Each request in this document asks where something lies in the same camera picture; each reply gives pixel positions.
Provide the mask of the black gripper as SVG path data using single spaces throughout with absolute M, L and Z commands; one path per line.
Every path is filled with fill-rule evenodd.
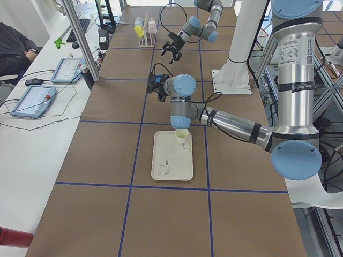
M 150 73 L 148 82 L 147 82 L 146 92 L 148 94 L 152 94 L 154 92 L 157 93 L 158 101 L 164 102 L 167 97 L 167 94 L 164 90 L 164 84 L 168 78 L 169 78 L 169 75 L 167 74 Z
M 181 59 L 182 53 L 180 52 L 180 50 L 185 45 L 185 42 L 182 40 L 182 38 L 180 38 L 174 32 L 169 32 L 168 36 L 172 39 L 172 42 L 167 41 L 162 46 L 161 56 L 163 56 L 166 52 L 170 51 L 172 53 L 173 57 L 169 63 L 172 64 L 172 63 L 177 62 Z

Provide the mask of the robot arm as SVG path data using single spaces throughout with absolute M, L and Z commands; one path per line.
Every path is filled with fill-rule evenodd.
M 265 126 L 259 91 L 252 89 L 249 59 L 266 8 L 273 10 L 272 38 L 279 45 L 279 121 Z M 180 74 L 152 71 L 147 92 L 170 100 L 171 131 L 154 136 L 151 176 L 158 182 L 187 183 L 193 179 L 192 135 L 197 121 L 230 137 L 215 143 L 217 165 L 244 168 L 251 163 L 246 143 L 271 155 L 275 171 L 286 179 L 317 176 L 322 157 L 319 132 L 313 125 L 314 44 L 321 29 L 321 1 L 244 1 L 234 21 L 230 50 L 210 51 L 200 45 L 182 64 Z
M 188 39 L 191 36 L 194 35 L 198 37 L 200 41 L 206 40 L 208 42 L 214 42 L 218 37 L 217 25 L 223 12 L 222 2 L 194 1 L 194 6 L 210 13 L 206 25 L 202 26 L 200 24 L 199 19 L 196 16 L 191 16 L 189 19 L 186 19 L 186 23 L 184 24 L 184 26 L 178 34 L 171 32 L 164 26 L 162 22 L 162 13 L 166 6 L 164 6 L 160 12 L 160 24 L 165 30 L 169 32 L 168 36 L 172 39 L 172 42 L 167 41 L 162 46 L 161 56 L 163 56 L 168 51 L 171 52 L 173 57 L 169 62 L 170 64 L 180 60 L 182 56 L 181 49 L 188 42 Z

